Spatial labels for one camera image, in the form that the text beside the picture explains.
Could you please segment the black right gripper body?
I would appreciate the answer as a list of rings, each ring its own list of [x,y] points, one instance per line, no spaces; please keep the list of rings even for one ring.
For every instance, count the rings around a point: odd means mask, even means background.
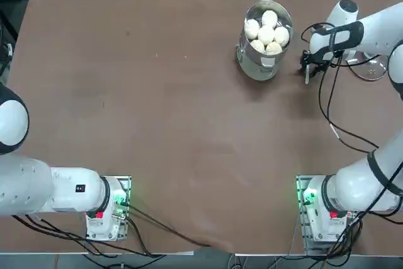
[[[329,49],[319,49],[317,52],[311,53],[311,59],[314,63],[325,63],[333,57],[333,52]]]

